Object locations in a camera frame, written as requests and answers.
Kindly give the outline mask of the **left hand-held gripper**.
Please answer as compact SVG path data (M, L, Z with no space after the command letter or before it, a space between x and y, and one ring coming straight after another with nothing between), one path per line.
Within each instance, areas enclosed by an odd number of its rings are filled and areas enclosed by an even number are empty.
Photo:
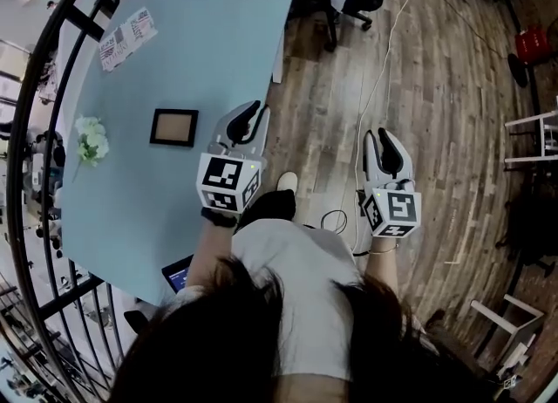
M269 130L269 107L259 113L252 133L250 121L260 101L244 103L217 122L209 152L201 154L196 188L204 208L242 214L262 185L267 161L262 157ZM233 148L223 145L245 144Z

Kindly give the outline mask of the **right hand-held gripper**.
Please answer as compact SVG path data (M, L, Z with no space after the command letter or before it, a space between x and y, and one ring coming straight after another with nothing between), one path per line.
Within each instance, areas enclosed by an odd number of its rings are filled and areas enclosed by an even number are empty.
M412 180L412 159L403 144L383 127L376 136L367 131L363 141L364 199L359 204L360 238L406 238L421 224L421 193ZM389 173L393 180L379 182Z

